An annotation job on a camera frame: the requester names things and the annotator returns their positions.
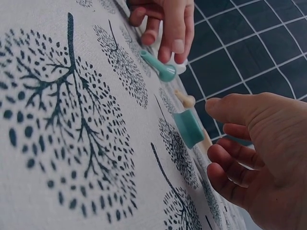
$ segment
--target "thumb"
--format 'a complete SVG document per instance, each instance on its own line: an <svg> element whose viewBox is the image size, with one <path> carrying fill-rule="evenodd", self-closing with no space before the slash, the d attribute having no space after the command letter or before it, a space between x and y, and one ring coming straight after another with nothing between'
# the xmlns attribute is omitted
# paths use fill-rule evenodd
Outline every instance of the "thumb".
<svg viewBox="0 0 307 230"><path fill-rule="evenodd" d="M231 123L249 127L257 121L264 119L273 110L277 110L278 101L289 100L273 93L260 93L256 95L229 94L226 97L212 98L206 102L206 111L221 123Z"/></svg>
<svg viewBox="0 0 307 230"><path fill-rule="evenodd" d="M185 49L185 0L164 0L163 10L165 14L163 33L169 47L176 54L182 54Z"/></svg>

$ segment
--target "white grid line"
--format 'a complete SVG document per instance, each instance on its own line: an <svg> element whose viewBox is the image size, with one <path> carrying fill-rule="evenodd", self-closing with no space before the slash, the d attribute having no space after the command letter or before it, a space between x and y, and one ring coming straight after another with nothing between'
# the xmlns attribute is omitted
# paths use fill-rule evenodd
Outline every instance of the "white grid line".
<svg viewBox="0 0 307 230"><path fill-rule="evenodd" d="M290 23L293 23L293 22L296 22L296 21L299 21L299 20L302 20L302 19L306 19L307 20L307 16L302 16L302 17L299 17L299 18L292 19L290 21L285 22L284 25L287 25L287 24L290 24ZM269 27L269 28L266 28L264 30L258 31L258 34L262 34L264 32L276 29L276 28L281 27L281 26L283 26L283 24L274 25L272 27ZM234 45L236 43L242 42L242 41L244 41L246 39L249 39L249 38L251 38L253 36L256 36L256 34L250 34L248 36L242 37L242 38L240 38L240 39L238 39L238 40L236 40L234 42L228 43L227 45L225 45L225 47L232 46L232 45ZM208 56L210 54L213 54L213 53L215 53L215 52L217 52L217 51L219 51L221 49L223 49L223 47L219 47L219 48L217 48L215 50L212 50L212 51L210 51L210 52L208 52L206 54L200 55L199 57L196 57L196 58L192 59L191 61L189 61L189 63L193 63L193 62L195 62L195 61L197 61L199 59L202 59L202 58L204 58L204 57L206 57L206 56Z"/></svg>
<svg viewBox="0 0 307 230"><path fill-rule="evenodd" d="M246 18L246 16L242 13L242 11L235 5L236 9L239 11L239 13L242 15L242 17L246 20L246 22L249 24L249 26L251 27L251 29L254 31L254 33L256 34L256 36L258 37L258 39L261 41L262 45L264 46L265 50L267 51L267 53L269 54L270 58L272 59L273 63L274 63L274 66L276 66L276 68L278 69L279 73L282 75L282 77L286 80L286 82L288 83L290 89L291 89L291 92L292 92L292 95L294 97L294 99L296 99L296 95L294 93L294 90L293 90L293 87L290 83L290 81L288 80L288 78L280 71L279 67L277 67L277 64L274 60L274 58L272 57L271 53L269 52L267 46L265 45L265 43L263 42L262 38L260 37L260 35L258 34L258 32L255 30L255 28L252 26L252 24L249 22L249 20Z"/></svg>
<svg viewBox="0 0 307 230"><path fill-rule="evenodd" d="M298 55L298 56L296 56L296 57L293 57L293 58L291 58L291 59L289 59L289 60L287 60L287 61L285 61L285 62L279 64L278 67L282 67L282 66L284 66L284 65L286 65L286 64L288 64L288 63L290 63L290 62L292 62L292 61L295 61L295 60L297 60L297 59L303 57L304 55L307 55L307 52L305 52L305 53L303 53L303 54L301 54L301 55ZM258 74L256 74L256 75L252 76L252 77L246 78L246 79L245 79L245 82L247 82L247 81L249 81L249 80L252 80L252 79L254 79L254 78L256 78L256 77L259 77L259 76L261 76L261 75L263 75L263 74L266 74L266 73L268 73L268 72L270 72L270 71L272 71L272 70L274 70L274 69L276 69L275 66L272 67L272 68L269 68L269 69L267 69L267 70L265 70L265 71L263 71L263 72L260 72L260 73L258 73ZM229 89L231 89L231 88L233 88L233 87L236 87L236 86L238 86L238 85L240 85L240 84L242 84L242 82L238 82L238 83L233 84L233 85L231 85L231 86L229 86L229 87L227 87L227 88L224 88L224 89L222 89L222 90L220 90L220 91L217 91L217 92L215 92L215 93L213 93L213 94L210 94L210 95L207 96L207 98L215 97L216 95L218 95L218 94L220 94L220 93L223 93L223 92L225 92L225 91L227 91L227 90L229 90Z"/></svg>
<svg viewBox="0 0 307 230"><path fill-rule="evenodd" d="M297 3L293 0L291 0L291 2L295 5L295 7L301 12L302 15L305 16L304 12L302 12L302 10L299 8L299 6L297 5Z"/></svg>
<svg viewBox="0 0 307 230"><path fill-rule="evenodd" d="M286 28L286 30L288 31L288 33L291 35L291 37L293 38L293 40L295 41L297 47L299 48L299 51L301 52L301 54L304 53L304 51L302 50L302 47L300 46L300 44L297 42L296 38L294 37L294 35L292 34L292 32L289 30L289 28L286 26L286 24L282 21L282 19L279 17L279 15L277 14L277 12L273 9L273 7L268 3L267 0L264 0L264 2L270 7L270 9L274 12L274 14L276 15L276 17L281 21L282 25Z"/></svg>
<svg viewBox="0 0 307 230"><path fill-rule="evenodd" d="M250 88L246 85L245 80L244 80L243 77L242 77L242 74L240 73L239 69L237 68L235 62L233 61L232 57L230 56L230 54L229 54L229 52L228 52L228 50L227 50L225 44L223 43L223 41L222 41L221 38L219 37L218 33L215 31L215 29L213 28L213 26L211 25L211 23L210 23L208 20L207 20L207 23L208 23L209 27L211 28L211 30L213 31L213 33L215 34L215 36L217 37L217 39L219 40L219 42L222 44L222 48L225 50L226 54L228 55L228 58L230 59L230 61L231 61L231 63L233 64L233 66L235 67L235 69L236 69L236 71L237 71L237 73L238 73L238 75L239 75L241 81L243 82L243 84L244 84L245 87L247 88L248 92L249 92L250 94L253 94L253 93L251 92Z"/></svg>
<svg viewBox="0 0 307 230"><path fill-rule="evenodd" d="M300 97L300 98L298 98L298 100L301 101L301 100L303 100L305 97L307 97L307 94L304 95L304 96L302 96L302 97Z"/></svg>
<svg viewBox="0 0 307 230"><path fill-rule="evenodd" d="M227 136L227 134L222 134L222 135L220 135L220 136L218 136L218 137L212 138L211 141L215 141L215 140L220 139L220 138L223 138L223 137L225 137L225 136Z"/></svg>
<svg viewBox="0 0 307 230"><path fill-rule="evenodd" d="M199 12L200 12L201 15L204 17L204 19L206 19L206 16L203 14L203 12L199 9L199 7L198 7L196 4L195 4L195 7L199 10ZM245 87L247 88L248 92L249 92L250 94L252 94L250 88L246 85L246 83L245 83L245 81L244 81L244 79L243 79L243 77L242 77L242 75L241 75L239 69L237 68L237 66L236 66L236 64L235 64L235 62L234 62L233 59L231 58L231 56L230 56L228 50L226 49L226 47L225 47L223 41L221 40L221 38L219 37L219 35L218 35L217 32L214 30L214 28L212 27L211 23L210 23L208 20L207 20L207 23L208 23L209 27L212 29L212 31L214 32L214 34L215 34L215 36L217 37L217 39L218 39L218 40L220 41L220 43L222 44L223 49L225 50L226 54L228 55L228 58L230 59L232 65L235 67L235 69L236 69L236 71L237 71L237 73L238 73L238 75L239 75L241 81L243 82L243 84L244 84ZM217 131L218 131L219 135L221 136L222 133L221 133L221 131L220 131L219 126L217 125L216 120L214 119L213 121L214 121L214 124L215 124L215 126L216 126L216 128L217 128Z"/></svg>
<svg viewBox="0 0 307 230"><path fill-rule="evenodd" d="M250 4L255 3L255 2L257 2L257 1L261 1L261 0L249 1L249 2L243 3L243 4L241 4L241 5L238 5L238 7L247 6L247 5L250 5ZM201 15L204 17L204 19L201 19L200 21L196 22L194 25L200 24L200 23L202 23L202 22L204 22L204 21L206 21L206 20L215 18L216 16L219 16L219 15L221 15L221 14L224 14L224 13L227 13L227 12L230 12L230 11L236 9L235 7L231 7L231 8L229 8L229 9L227 9L227 10L218 12L218 13L216 13L216 14L214 14L214 15L211 15L211 16L209 16L208 18L206 18L206 17L204 16L204 14L202 13L202 11L200 10L200 8L199 8L199 7L196 7L196 8L197 8L198 11L201 13Z"/></svg>
<svg viewBox="0 0 307 230"><path fill-rule="evenodd" d="M254 79L254 78L256 78L256 77L258 77L258 76L260 76L260 75L263 75L263 74L265 74L265 73L267 73L267 72L269 72L269 71L272 71L272 70L274 70L274 69L277 69L277 70L279 71L279 73L284 77L284 79L286 80L286 82L288 83L288 85L289 85L289 87L290 87L290 89L291 89L291 92L292 92L292 94L293 94L293 97L296 99L296 95L295 95L295 92L294 92L294 90L293 90L293 87L292 87L291 83L289 82L288 78L280 71L279 67L281 67L281 66L283 66L283 65L285 65L285 64L287 64L287 63L289 63L289 62L291 62L291 61L294 61L294 60L296 60L296 59L298 59L298 58L301 58L301 57L304 57L304 58L307 60L307 58L306 58L307 52L306 52L306 53L303 52L303 50L302 50L302 48L300 47L299 43L297 42L296 38L293 36L293 34L290 32L290 30L289 30L288 27L286 26L286 25L289 24L289 23L293 23L293 22L296 22L296 21L299 21L299 20L302 20L302 19L306 19L306 20L307 20L307 17L306 17L306 15L300 10L300 8L297 6L297 4L292 0L293 4L298 8L298 10L301 12L301 14L303 15L303 17L299 17L299 18L296 18L296 19L293 19L293 20L290 20L290 21L287 21L287 22L284 23L284 22L281 20L281 18L279 17L279 15L276 13L276 11L271 7L271 5L270 5L266 0L264 0L265 3L271 8L271 10L272 10L272 11L274 12L274 14L277 16L277 18L280 20L281 24L275 25L275 26L272 26L272 27L270 27L270 28L267 28L267 29L264 29L264 30L262 30L262 31L257 32L257 31L254 29L254 27L250 24L250 22L248 21L248 19L246 18L246 16L245 16L245 15L242 13L242 11L239 9L239 8L242 7L242 6L249 5L249 4L255 3L255 2L257 2L257 1L260 1L260 0L254 0L254 1L247 2L247 3L244 3L244 4L241 4L241 5L238 5L238 6L237 6L237 5L235 5L235 4L233 3L232 0L230 0L230 2L231 2L235 7L232 7L232 8L230 8L230 9L228 9L228 10L225 10L225 11L223 11L223 12L220 12L220 13L217 13L217 14L215 14L215 15L212 15L212 16L210 16L210 17L208 17L208 18L205 17L204 13L203 13L203 12L199 9L199 7L195 4L195 8L198 9L198 11L200 12L200 14L204 17L203 20L198 21L197 23L195 23L195 25L197 25L197 24L199 24L199 23L201 23L201 22L207 21L209 27L211 28L211 30L213 31L213 33L216 35L216 37L218 38L218 40L219 40L220 43L222 44L222 47L220 47L220 48L218 48L218 49L215 49L215 50L213 50L213 51L210 51L209 53L207 53L207 54L205 54L205 55L202 55L202 56L200 56L200 57L197 57L197 58L193 59L192 61L189 61L189 62L188 62L188 65L189 65L189 67L190 67L190 69L191 69L191 72L192 72L192 74L193 74L193 77L194 77L194 79L196 80L196 83L197 83L197 85L198 85L198 87L199 87L199 89L200 89L200 91L201 91L201 93L202 93L202 95L203 95L203 97L204 97L203 99L198 100L197 103L198 103L198 102L201 102L201 101L204 101L204 100L206 101L206 98L213 97L213 96L215 96L215 95L217 95L217 94L219 94L219 93L222 93L222 92L224 92L224 91L227 91L227 90L229 90L229 89L231 89L231 88L233 88L233 87L236 87L236 86L238 86L238 85L240 85L240 84L244 84L245 87L247 88L247 90L249 91L249 93L252 94L252 92L250 91L249 87L246 85L246 81L249 81L249 80L251 80L251 79ZM248 36L246 36L246 37L243 37L243 38L241 38L241 39L238 39L237 41L234 41L234 42L231 42L231 43L225 45L225 44L223 44L223 42L222 42L222 40L220 39L219 35L218 35L217 32L213 29L212 25L210 24L210 22L209 22L208 20L211 19L211 18L213 18L213 17L216 17L216 16L218 16L218 15L221 15L221 14L223 14L223 13L232 11L232 10L234 10L234 9L237 9L237 10L239 11L239 13L243 16L243 18L247 21L247 23L249 24L249 26L250 26L250 27L252 28L252 30L254 31L254 34L248 35ZM275 62L275 60L274 60L273 57L271 56L270 52L268 51L268 49L267 49L265 43L264 43L263 40L261 39L260 34L266 32L266 31L270 31L270 30L272 30L272 29L281 27L281 26L284 26L284 27L286 28L286 30L288 31L288 33L291 35L291 37L292 37L293 40L295 41L297 47L299 48L299 50L300 50L300 52L301 52L301 55L296 56L296 57L294 57L294 58L291 58L290 60L287 60L287 61L285 61L285 62L280 63L280 64L277 65L277 63ZM238 43L238 42L241 42L241 41L243 41L243 40L245 40L245 39L248 39L248 38L250 38L250 37L253 37L253 36L255 36L255 35L256 35L256 36L258 37L258 39L261 41L262 45L264 46L265 50L266 50L267 53L269 54L269 56L270 56L270 58L272 59L272 61L273 61L273 63L274 63L275 66L272 67L272 68L270 68L270 69L267 69L267 70L265 70L265 71L263 71L263 72L261 72L261 73L259 73L259 74L256 74L256 75L254 75L254 76L252 76L252 77L250 77L250 78L248 78L248 79L246 79L246 80L244 80L244 79L242 78L242 76L241 76L239 70L237 69L235 63L233 62L233 60L232 60L232 58L231 58L231 56L230 56L230 54L228 53L228 50L227 50L226 48L229 47L229 46L231 46L231 45L233 45L233 44L236 44L236 43ZM224 49L224 50L226 51L228 57L230 58L230 60L231 60L231 62L232 62L232 64L233 64L233 66L235 67L236 71L238 72L238 74L239 74L239 76L240 76L240 78L241 78L241 82L238 82L238 83L236 83L236 84L234 84L234 85L232 85L232 86L230 86L230 87L227 87L227 88L225 88L225 89L223 89L223 90L221 90L221 91L219 91L219 92L215 92L214 94L208 95L208 96L206 97L206 96L204 95L204 92L203 92L203 90L202 90L202 88L201 88L201 86L200 86L200 83L199 83L199 81L198 81L198 79L197 79L197 77L196 77L196 75L195 75L195 73L194 73L194 70L192 69L192 67L191 67L190 64L193 63L193 62L196 61L196 60L199 60L199 59L201 59L201 58L203 58L203 57L205 57L205 56L208 56L208 55L210 55L210 54L212 54L212 53L214 53L214 52L217 52L217 51L219 51L219 50L222 50L222 49ZM304 95L304 96L302 96L302 97L300 97L300 98L298 98L297 100L302 100L302 99L304 99L305 97L307 97L307 94ZM217 140L217 139L219 139L219 138L221 138L221 137L226 136L226 134L223 134L223 135L221 134L220 129L219 129L219 127L218 127L218 125L217 125L217 123L216 123L215 120L214 120L214 123L215 123L215 126L216 126L217 130L218 130L219 136L218 136L218 137L215 137L215 138L212 138L212 139L211 139L212 141Z"/></svg>
<svg viewBox="0 0 307 230"><path fill-rule="evenodd" d="M189 63L188 63L188 67L190 68L191 73L192 73L192 75L193 75L193 77L194 77L194 79L195 79L195 81L196 81L196 83L197 83L197 85L198 85L198 88L199 88L200 91L201 91L201 94L202 94L202 96L203 96L203 100L202 100L202 101L206 101L206 95L205 95L205 93L203 92L202 87L201 87L201 84L200 84L200 82L198 81L198 79L197 79L197 77L196 77L196 74L195 74L193 68L191 67L191 65L190 65ZM213 119L213 122L214 122L214 124L215 124L216 129L217 129L217 132L219 133L219 136L221 136L222 133L221 133L221 131L220 131L220 129L219 129L219 126L217 125L216 120Z"/></svg>

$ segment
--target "hand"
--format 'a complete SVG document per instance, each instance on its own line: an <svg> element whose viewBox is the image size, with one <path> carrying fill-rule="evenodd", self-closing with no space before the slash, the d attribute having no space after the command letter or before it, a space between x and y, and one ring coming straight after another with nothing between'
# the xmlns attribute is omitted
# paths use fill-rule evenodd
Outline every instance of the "hand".
<svg viewBox="0 0 307 230"><path fill-rule="evenodd" d="M226 134L255 146L226 138L211 146L213 188L264 230L306 229L307 103L271 93L231 94L209 99L206 111L225 124Z"/></svg>
<svg viewBox="0 0 307 230"><path fill-rule="evenodd" d="M150 46L156 41L163 20L158 59L167 63L174 52L175 62L183 63L194 38L194 0L130 0L130 5L132 26L140 26L145 15L148 16L143 44Z"/></svg>

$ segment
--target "finger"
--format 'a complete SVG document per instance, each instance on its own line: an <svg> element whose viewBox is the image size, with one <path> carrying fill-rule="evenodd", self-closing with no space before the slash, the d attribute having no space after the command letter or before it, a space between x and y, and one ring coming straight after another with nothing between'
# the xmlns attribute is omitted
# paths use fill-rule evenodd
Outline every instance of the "finger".
<svg viewBox="0 0 307 230"><path fill-rule="evenodd" d="M145 17L146 9L144 7L138 7L131 12L129 22L132 26L139 27Z"/></svg>
<svg viewBox="0 0 307 230"><path fill-rule="evenodd" d="M249 170L240 165L220 145L212 145L208 150L208 157L212 162L218 163L228 178L241 187L248 187L258 174L258 171Z"/></svg>
<svg viewBox="0 0 307 230"><path fill-rule="evenodd" d="M161 44L158 52L158 59L162 63L167 63L170 61L172 55L172 51L170 46L168 45L167 39L165 37L165 33L162 34Z"/></svg>
<svg viewBox="0 0 307 230"><path fill-rule="evenodd" d="M146 30L142 35L142 43L146 46L152 45L159 34L160 20L148 18Z"/></svg>
<svg viewBox="0 0 307 230"><path fill-rule="evenodd" d="M222 138L217 141L234 159L255 170L264 167L264 162L254 149L240 145L239 143Z"/></svg>
<svg viewBox="0 0 307 230"><path fill-rule="evenodd" d="M138 8L144 8L146 10L146 15L151 18L156 18L159 20L163 20L164 18L164 10L161 6L157 4L143 4L131 6L130 10L135 11Z"/></svg>
<svg viewBox="0 0 307 230"><path fill-rule="evenodd" d="M184 53L186 26L184 13L186 8L185 0L166 0L163 9L165 13L165 24L163 33L172 52L175 54Z"/></svg>
<svg viewBox="0 0 307 230"><path fill-rule="evenodd" d="M248 128L246 128L246 126L240 126L236 124L225 124L223 126L223 131L224 133L232 137L251 141L249 136L249 131Z"/></svg>
<svg viewBox="0 0 307 230"><path fill-rule="evenodd" d="M145 4L151 4L153 0L129 0L129 5L145 5Z"/></svg>
<svg viewBox="0 0 307 230"><path fill-rule="evenodd" d="M245 208L244 200L247 190L246 188L242 188L231 182L225 171L217 163L212 163L207 167L207 174L215 191L229 202Z"/></svg>
<svg viewBox="0 0 307 230"><path fill-rule="evenodd" d="M185 48L182 54L175 54L175 62L182 64L187 58L191 50L194 39L194 4L188 6L185 10Z"/></svg>
<svg viewBox="0 0 307 230"><path fill-rule="evenodd" d="M280 96L272 93L256 95L230 94L222 99L211 98L206 102L206 111L221 123L232 123L248 127L264 111L270 110Z"/></svg>

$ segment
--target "grid pattern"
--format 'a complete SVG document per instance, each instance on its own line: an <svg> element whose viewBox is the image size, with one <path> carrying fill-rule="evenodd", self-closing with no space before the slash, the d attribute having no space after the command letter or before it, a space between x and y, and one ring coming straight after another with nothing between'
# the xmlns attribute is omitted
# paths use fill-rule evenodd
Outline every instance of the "grid pattern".
<svg viewBox="0 0 307 230"><path fill-rule="evenodd" d="M213 142L225 134L204 111L211 97L272 92L307 102L307 0L195 5L195 39L180 78Z"/></svg>

